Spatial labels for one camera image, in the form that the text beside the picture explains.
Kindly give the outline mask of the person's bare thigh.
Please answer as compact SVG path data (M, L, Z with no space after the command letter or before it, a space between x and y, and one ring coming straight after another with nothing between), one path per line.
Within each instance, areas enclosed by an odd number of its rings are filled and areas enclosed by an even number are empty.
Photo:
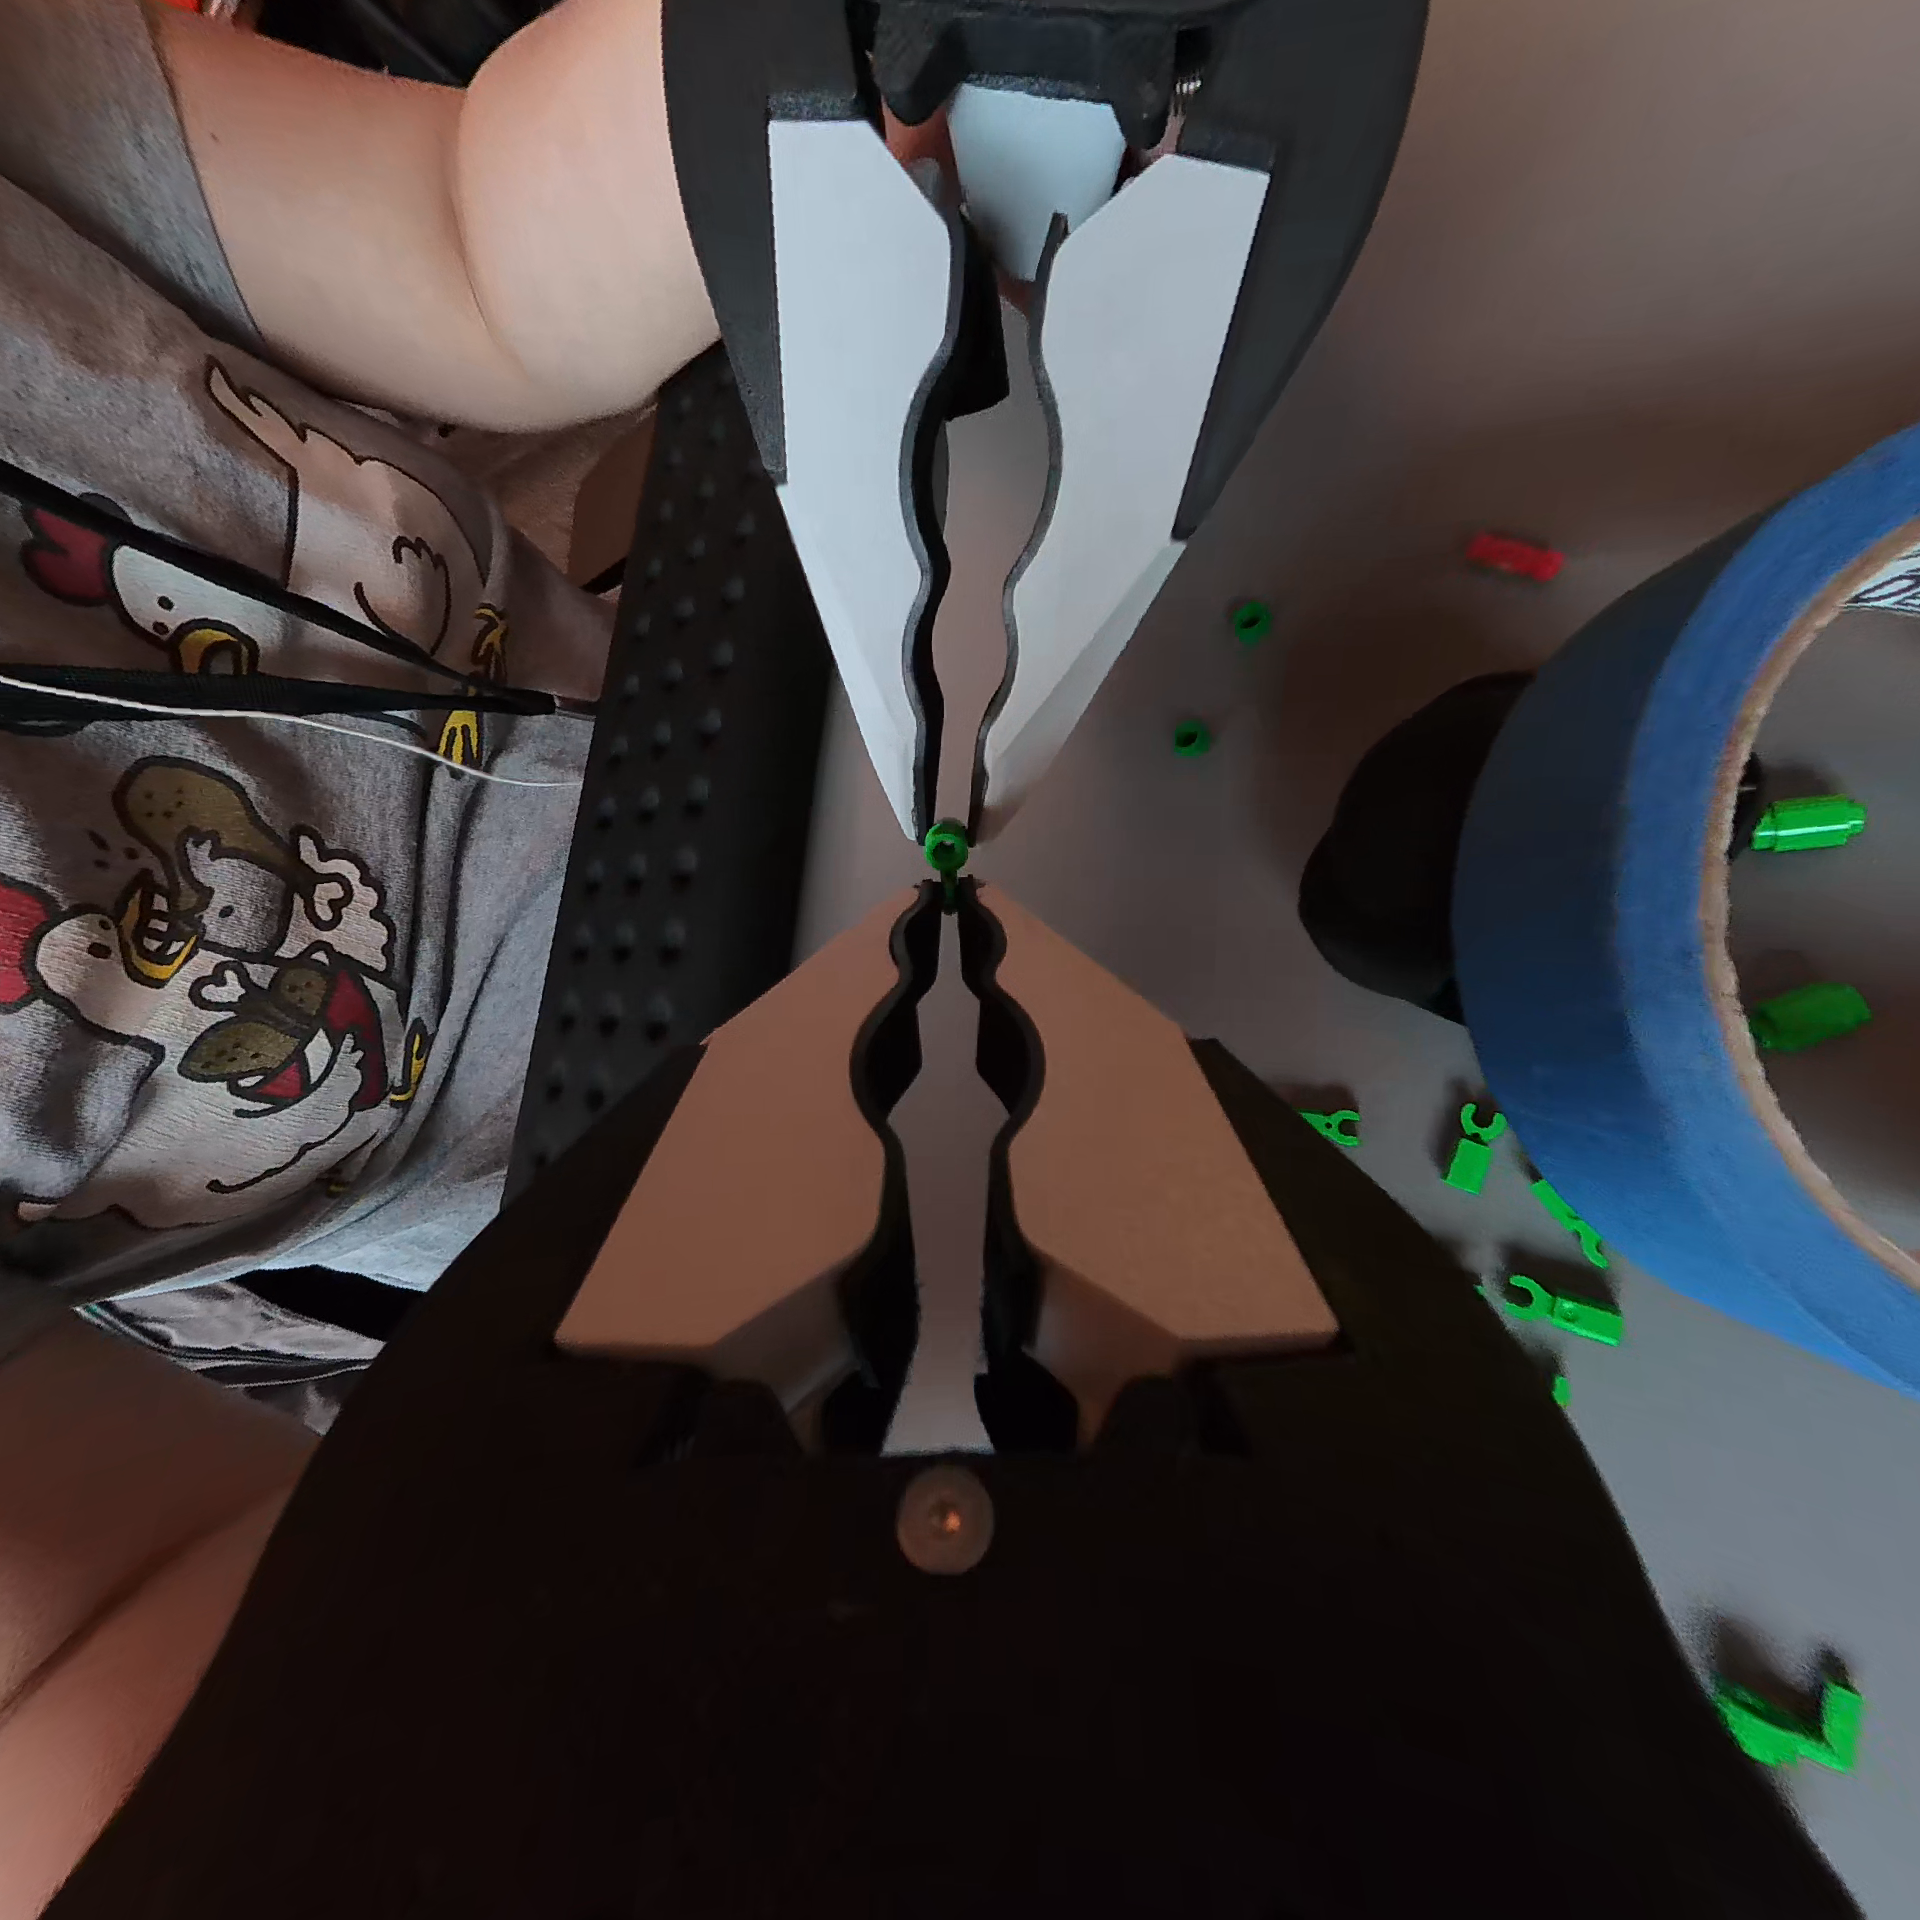
M196 1693L318 1438L78 1316L0 1373L0 1910L39 1914Z

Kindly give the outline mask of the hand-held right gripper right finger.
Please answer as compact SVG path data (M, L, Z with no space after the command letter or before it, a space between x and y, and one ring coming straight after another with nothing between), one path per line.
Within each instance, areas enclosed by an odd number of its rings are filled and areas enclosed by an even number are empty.
M960 885L989 1155L976 1413L998 1453L1070 1453L1134 1381L1334 1345L1184 1027L998 885Z

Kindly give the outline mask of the person's left forearm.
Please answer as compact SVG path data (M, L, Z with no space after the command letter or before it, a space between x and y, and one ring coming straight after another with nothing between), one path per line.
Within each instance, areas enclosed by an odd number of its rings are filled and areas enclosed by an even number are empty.
M453 141L502 427L615 418L719 344L667 134L663 3L564 0L468 80Z

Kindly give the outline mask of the grey shorts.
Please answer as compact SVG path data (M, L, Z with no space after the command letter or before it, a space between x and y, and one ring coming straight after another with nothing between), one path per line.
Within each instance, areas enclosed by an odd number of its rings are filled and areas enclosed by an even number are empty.
M423 1293L334 1268L131 1293L78 1316L232 1392L324 1433Z

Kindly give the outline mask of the green lego bracket piece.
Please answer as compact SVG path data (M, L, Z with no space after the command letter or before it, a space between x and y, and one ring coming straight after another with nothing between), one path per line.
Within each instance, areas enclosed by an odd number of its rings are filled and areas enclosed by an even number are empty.
M1820 1647L1787 1689L1784 1673L1739 1636L1718 1636L1710 1705L1735 1749L1760 1770L1811 1763L1831 1775L1858 1771L1863 1693L1838 1647Z

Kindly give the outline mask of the black rounded object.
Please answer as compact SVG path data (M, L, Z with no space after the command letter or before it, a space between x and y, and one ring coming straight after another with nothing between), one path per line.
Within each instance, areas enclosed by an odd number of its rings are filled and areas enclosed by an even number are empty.
M1475 676L1388 726L1311 849L1297 917L1348 984L1461 1024L1454 866L1475 781L1531 671Z

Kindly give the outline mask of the grey printed t-shirt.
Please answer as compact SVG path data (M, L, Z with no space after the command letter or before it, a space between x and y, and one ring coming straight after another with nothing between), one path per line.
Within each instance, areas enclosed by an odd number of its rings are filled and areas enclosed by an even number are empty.
M489 684L588 703L608 605L445 459L272 364L143 3L5 3L5 462ZM580 715L91 712L5 732L5 1278L433 1278L502 1200Z

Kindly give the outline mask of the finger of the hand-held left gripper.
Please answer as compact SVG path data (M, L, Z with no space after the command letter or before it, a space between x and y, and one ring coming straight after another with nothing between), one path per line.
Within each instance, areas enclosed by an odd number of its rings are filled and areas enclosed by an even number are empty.
M909 841L931 828L927 684L944 546L927 531L931 397L958 349L960 222L940 172L863 117L775 117L777 504L854 724Z
M1054 765L1186 546L1173 518L1265 185L1171 153L1043 236L1028 361L1047 474L999 592L1007 676L976 741L976 837L998 837Z

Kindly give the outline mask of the blue masking tape roll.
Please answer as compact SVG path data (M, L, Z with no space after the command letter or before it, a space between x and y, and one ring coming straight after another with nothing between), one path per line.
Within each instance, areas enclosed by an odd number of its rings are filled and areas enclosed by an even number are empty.
M1725 849L1763 704L1917 504L1905 427L1598 610L1501 724L1454 866L1468 1038L1546 1179L1656 1280L1905 1396L1917 1260L1763 1079Z

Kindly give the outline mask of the black perforated panel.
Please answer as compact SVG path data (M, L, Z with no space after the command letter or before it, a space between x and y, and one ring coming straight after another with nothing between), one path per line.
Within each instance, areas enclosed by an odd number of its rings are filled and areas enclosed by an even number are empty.
M652 413L506 1200L789 972L826 684L775 482L709 349Z

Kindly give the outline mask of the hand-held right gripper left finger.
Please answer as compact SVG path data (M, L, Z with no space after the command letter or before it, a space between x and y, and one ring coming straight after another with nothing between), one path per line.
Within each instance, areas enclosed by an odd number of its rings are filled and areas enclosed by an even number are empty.
M944 887L884 903L721 1024L555 1345L771 1389L805 1446L879 1453L919 1345L906 1158Z

